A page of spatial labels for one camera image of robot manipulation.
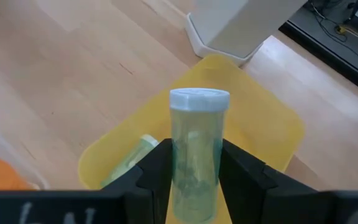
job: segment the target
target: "yellow plastic tray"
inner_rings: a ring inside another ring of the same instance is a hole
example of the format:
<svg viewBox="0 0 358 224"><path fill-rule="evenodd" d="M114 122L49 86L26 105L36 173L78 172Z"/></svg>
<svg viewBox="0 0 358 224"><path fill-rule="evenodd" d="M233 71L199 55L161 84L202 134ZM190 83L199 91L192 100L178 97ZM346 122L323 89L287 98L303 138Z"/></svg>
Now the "yellow plastic tray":
<svg viewBox="0 0 358 224"><path fill-rule="evenodd" d="M304 135L297 114L227 58L211 55L86 149L78 164L78 175L85 187L100 189L100 182L139 142L141 135L150 134L159 141L170 138L169 90L184 87L230 92L224 138L274 169L287 168ZM229 222L220 192L216 223ZM167 223L175 223L171 208Z"/></svg>

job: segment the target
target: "wooden floor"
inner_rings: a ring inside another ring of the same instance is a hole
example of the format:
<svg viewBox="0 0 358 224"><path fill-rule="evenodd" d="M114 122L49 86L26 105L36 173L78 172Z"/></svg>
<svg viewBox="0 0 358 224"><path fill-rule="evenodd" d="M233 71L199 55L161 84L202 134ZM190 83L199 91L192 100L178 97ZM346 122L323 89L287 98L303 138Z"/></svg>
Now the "wooden floor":
<svg viewBox="0 0 358 224"><path fill-rule="evenodd" d="M58 189L83 150L199 58L191 0L0 0L0 133ZM306 136L287 173L358 189L358 87L277 32L244 67Z"/></svg>

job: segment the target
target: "white stand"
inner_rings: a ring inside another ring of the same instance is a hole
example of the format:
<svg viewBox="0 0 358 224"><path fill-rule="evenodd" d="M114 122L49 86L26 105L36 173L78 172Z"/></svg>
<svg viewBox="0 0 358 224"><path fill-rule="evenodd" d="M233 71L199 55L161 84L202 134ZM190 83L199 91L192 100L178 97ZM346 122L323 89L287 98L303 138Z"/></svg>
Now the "white stand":
<svg viewBox="0 0 358 224"><path fill-rule="evenodd" d="M195 0L186 31L196 55L242 65L306 0Z"/></svg>

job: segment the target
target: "clear plastic bag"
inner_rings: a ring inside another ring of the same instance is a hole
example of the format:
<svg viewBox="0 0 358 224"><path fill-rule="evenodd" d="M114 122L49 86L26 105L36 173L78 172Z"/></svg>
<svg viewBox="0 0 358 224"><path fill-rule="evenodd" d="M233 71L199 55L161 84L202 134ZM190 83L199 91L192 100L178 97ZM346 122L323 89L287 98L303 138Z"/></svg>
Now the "clear plastic bag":
<svg viewBox="0 0 358 224"><path fill-rule="evenodd" d="M0 160L7 162L35 189L49 189L48 182L0 136Z"/></svg>

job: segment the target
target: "white lid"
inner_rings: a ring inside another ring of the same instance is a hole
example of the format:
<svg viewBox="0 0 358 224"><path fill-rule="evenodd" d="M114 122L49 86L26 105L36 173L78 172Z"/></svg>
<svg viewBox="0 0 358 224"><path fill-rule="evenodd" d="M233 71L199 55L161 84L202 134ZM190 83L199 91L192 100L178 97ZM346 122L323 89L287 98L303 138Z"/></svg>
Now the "white lid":
<svg viewBox="0 0 358 224"><path fill-rule="evenodd" d="M182 111L218 112L229 108L230 93L209 88L171 90L170 107Z"/></svg>

